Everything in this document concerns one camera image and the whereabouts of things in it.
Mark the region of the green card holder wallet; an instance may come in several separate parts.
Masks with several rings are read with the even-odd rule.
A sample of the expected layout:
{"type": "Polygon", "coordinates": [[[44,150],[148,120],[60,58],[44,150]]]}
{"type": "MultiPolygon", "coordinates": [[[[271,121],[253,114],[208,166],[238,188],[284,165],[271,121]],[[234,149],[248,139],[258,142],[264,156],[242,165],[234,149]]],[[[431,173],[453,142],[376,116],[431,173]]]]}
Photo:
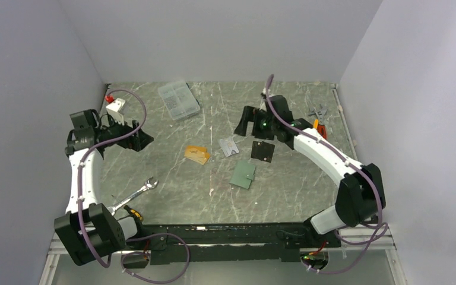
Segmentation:
{"type": "Polygon", "coordinates": [[[251,183],[255,180],[256,166],[247,161],[237,162],[229,183],[243,189],[249,189],[251,183]]]}

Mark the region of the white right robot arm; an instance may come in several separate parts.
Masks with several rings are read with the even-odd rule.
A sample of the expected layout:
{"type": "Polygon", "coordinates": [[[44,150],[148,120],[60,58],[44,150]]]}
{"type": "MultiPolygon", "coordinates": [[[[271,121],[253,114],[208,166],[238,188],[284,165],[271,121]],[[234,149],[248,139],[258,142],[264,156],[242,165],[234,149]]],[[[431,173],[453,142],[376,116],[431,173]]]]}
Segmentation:
{"type": "Polygon", "coordinates": [[[327,233],[357,226],[382,213],[386,200],[378,166],[350,158],[327,141],[318,127],[306,119],[295,119],[284,96],[261,97],[264,107],[245,106],[234,133],[245,136],[252,123],[254,138],[278,139],[315,163],[338,188],[334,205],[307,220],[303,238],[308,245],[318,246],[327,233]]]}

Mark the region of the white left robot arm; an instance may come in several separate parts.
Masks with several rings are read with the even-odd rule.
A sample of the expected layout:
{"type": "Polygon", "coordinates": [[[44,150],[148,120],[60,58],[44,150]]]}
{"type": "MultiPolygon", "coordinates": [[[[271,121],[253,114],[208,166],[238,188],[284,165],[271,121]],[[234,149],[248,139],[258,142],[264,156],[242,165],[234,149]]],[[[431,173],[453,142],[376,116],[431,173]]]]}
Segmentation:
{"type": "Polygon", "coordinates": [[[119,124],[108,116],[108,125],[103,125],[94,109],[73,113],[70,119],[73,129],[65,154],[71,166],[71,194],[65,214],[54,221],[55,233],[78,266],[110,257],[126,245],[142,248],[147,233],[141,218],[133,213],[120,219],[114,216],[127,200],[112,207],[99,202],[100,174],[105,148],[118,145],[141,151],[154,138],[142,131],[136,120],[119,124]]]}

